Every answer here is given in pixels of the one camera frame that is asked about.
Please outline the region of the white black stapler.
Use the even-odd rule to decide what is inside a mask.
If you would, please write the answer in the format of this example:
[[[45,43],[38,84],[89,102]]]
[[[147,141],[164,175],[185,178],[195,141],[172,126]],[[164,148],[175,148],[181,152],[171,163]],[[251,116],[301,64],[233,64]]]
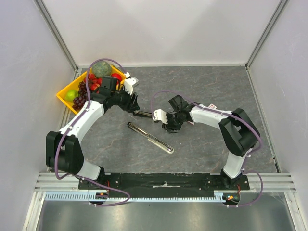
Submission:
[[[144,136],[148,141],[150,141],[151,143],[153,143],[154,145],[156,145],[160,149],[164,150],[168,154],[174,153],[174,148],[172,146],[170,146],[169,144],[167,144],[167,143],[163,142],[162,140],[158,139],[157,137],[155,137],[151,133],[147,132],[146,130],[142,129],[141,127],[135,125],[132,122],[128,122],[127,126],[131,130],[133,130],[134,132]]]

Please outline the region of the red white staple box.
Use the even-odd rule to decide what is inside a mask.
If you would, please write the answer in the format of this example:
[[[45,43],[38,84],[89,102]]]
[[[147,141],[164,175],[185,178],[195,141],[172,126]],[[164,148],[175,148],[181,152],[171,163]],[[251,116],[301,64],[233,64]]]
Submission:
[[[210,104],[208,108],[210,108],[210,109],[217,109],[217,107],[215,105],[213,105],[213,104]]]

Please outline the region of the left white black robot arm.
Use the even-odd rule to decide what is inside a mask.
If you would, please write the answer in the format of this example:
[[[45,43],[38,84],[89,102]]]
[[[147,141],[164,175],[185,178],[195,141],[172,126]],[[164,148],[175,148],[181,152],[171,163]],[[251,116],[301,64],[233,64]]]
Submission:
[[[122,84],[115,77],[103,77],[103,82],[90,94],[79,113],[58,132],[50,131],[46,136],[46,165],[54,170],[89,179],[95,189],[105,185],[104,168],[85,160],[81,141],[100,117],[112,106],[132,113],[139,110],[134,87],[139,81],[126,78]]]

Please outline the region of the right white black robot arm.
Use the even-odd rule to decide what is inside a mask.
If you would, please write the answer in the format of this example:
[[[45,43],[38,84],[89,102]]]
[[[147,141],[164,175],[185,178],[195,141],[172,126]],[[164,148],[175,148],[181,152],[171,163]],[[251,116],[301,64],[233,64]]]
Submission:
[[[173,111],[155,110],[156,120],[160,120],[168,132],[178,132],[185,122],[200,123],[220,130],[229,154],[220,173],[220,183],[225,189],[237,185],[244,170],[244,162],[256,144],[261,144],[260,133],[243,109],[223,111],[199,104],[188,103],[177,95],[169,100]]]

